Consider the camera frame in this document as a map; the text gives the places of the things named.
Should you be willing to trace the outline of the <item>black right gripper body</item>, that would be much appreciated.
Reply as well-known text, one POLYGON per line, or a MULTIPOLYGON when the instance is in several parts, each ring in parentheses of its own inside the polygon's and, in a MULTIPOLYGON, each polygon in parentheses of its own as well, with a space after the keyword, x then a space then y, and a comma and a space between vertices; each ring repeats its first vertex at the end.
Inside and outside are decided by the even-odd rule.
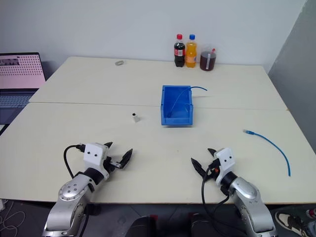
POLYGON ((216 158, 207 168, 206 181, 210 179, 216 180, 220 173, 220 160, 216 158))

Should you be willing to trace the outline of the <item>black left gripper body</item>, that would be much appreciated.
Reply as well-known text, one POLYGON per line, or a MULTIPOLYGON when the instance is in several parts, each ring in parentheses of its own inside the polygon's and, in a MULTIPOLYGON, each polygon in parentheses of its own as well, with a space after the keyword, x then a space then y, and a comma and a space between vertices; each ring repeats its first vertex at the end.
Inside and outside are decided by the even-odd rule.
POLYGON ((112 161, 112 158, 108 156, 109 148, 107 147, 103 155, 103 167, 108 172, 111 173, 115 169, 123 169, 123 164, 121 162, 112 161))

